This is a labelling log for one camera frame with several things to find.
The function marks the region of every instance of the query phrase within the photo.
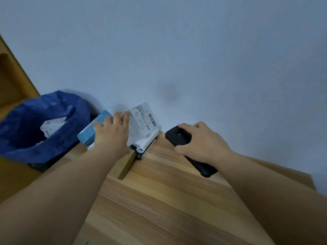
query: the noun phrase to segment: blue box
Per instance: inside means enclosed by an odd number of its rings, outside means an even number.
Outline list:
[[[101,124],[103,124],[105,116],[112,116],[112,115],[108,111],[104,110],[77,135],[78,139],[81,141],[82,144],[86,144],[87,146],[90,146],[94,142],[94,139],[96,137],[96,132],[93,128],[93,123],[98,121]]]

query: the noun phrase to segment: wooden block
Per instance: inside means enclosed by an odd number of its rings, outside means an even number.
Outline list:
[[[119,159],[116,164],[109,171],[108,175],[116,179],[122,180],[127,174],[132,162],[135,159],[135,151],[130,150],[129,154]]]

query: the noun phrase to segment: barcode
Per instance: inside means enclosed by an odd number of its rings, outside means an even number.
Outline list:
[[[149,114],[149,118],[150,118],[150,120],[151,120],[153,126],[156,127],[157,124],[156,124],[156,122],[154,121],[154,119],[153,119],[153,117],[152,117],[152,114]]]

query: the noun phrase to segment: blue bag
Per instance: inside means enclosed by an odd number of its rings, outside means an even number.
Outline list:
[[[27,100],[0,123],[0,156],[16,162],[45,163],[77,143],[77,134],[90,123],[90,115],[86,102],[76,94],[56,91]],[[66,123],[46,139],[40,130],[43,122],[65,116]]]

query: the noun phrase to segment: black handheld device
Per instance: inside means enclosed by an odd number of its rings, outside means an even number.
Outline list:
[[[179,128],[178,126],[175,126],[174,128],[167,131],[165,137],[174,146],[188,144],[192,139],[191,134],[189,134],[186,130]],[[194,166],[194,168],[200,172],[203,177],[209,178],[211,175],[218,172],[216,168],[207,163],[194,161],[187,156],[185,156],[185,158]]]

